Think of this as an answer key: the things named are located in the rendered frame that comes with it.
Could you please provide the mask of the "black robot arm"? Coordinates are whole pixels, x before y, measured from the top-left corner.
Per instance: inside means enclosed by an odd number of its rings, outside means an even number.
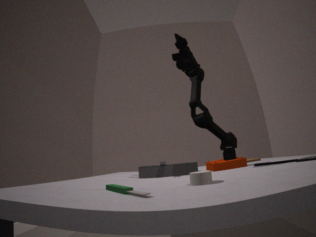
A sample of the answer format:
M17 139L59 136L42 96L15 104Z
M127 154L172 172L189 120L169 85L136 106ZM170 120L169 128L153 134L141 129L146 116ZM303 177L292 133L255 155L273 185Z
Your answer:
M183 58L181 50L179 53L172 54L172 58L176 61L177 68L185 72L192 82L189 106L191 108L191 117L195 125L200 128L208 129L211 133L221 139L220 149L223 150L223 158L225 161L237 159L235 153L235 148L237 148L237 138L231 132L226 133L213 122L208 108L205 107L200 100L201 82L204 79L204 71L200 68L200 64L196 62L193 56ZM199 107L203 113L196 115L196 107Z

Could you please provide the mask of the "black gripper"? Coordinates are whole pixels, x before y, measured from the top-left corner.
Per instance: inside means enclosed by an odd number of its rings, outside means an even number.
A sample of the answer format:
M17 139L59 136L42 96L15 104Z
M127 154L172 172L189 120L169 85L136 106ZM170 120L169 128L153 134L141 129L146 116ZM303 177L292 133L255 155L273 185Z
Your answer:
M192 57L193 54L190 51L189 47L187 46L187 40L181 36L179 36L178 34L174 34L175 38L176 38L176 47L177 49L179 49L179 51L181 50L182 54L183 54L183 58L189 58Z

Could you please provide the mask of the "grey cylinder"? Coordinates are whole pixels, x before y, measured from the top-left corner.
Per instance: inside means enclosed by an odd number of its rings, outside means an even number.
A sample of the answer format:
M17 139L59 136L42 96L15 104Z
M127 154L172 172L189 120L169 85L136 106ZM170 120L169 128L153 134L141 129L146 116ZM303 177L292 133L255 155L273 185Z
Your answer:
M212 183L211 171L197 171L190 173L190 184L193 186L201 186Z

